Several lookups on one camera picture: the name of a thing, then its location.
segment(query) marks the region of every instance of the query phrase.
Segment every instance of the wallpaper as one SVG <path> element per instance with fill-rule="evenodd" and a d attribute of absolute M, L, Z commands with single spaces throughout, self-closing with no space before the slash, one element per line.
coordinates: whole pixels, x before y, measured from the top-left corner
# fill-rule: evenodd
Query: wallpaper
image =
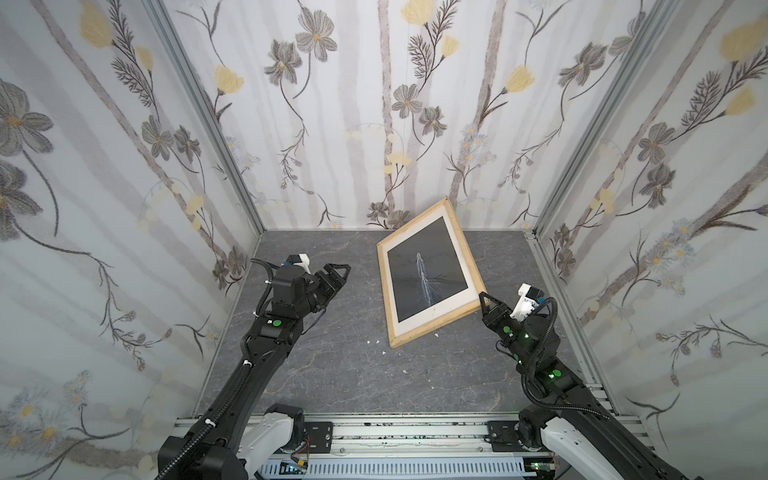
<path fill-rule="evenodd" d="M 614 390 L 691 478 L 765 478 L 768 7 L 683 2 L 540 236 Z"/>
<path fill-rule="evenodd" d="M 646 0 L 166 0 L 267 228 L 530 228 Z"/>
<path fill-rule="evenodd" d="M 141 3 L 0 6 L 4 477 L 143 478 L 256 236 Z"/>

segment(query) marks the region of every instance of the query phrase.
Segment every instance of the gray marble surface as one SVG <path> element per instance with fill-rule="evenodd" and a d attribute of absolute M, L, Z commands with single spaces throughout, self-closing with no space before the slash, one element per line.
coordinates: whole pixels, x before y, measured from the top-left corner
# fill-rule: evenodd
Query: gray marble surface
<path fill-rule="evenodd" d="M 480 312 L 389 347 L 376 244 L 384 231 L 268 231 L 257 257 L 279 263 L 308 253 L 314 272 L 325 263 L 352 266 L 328 312 L 293 348 L 255 412 L 275 402 L 306 412 L 516 412 L 530 403 L 511 360 Z M 522 232 L 465 232 L 488 292 L 511 305 L 521 283 L 544 286 Z M 209 406 L 240 358 L 239 342 L 253 321 L 266 274 L 252 268 L 224 335 L 200 402 Z M 558 355 L 578 367 L 560 323 Z"/>

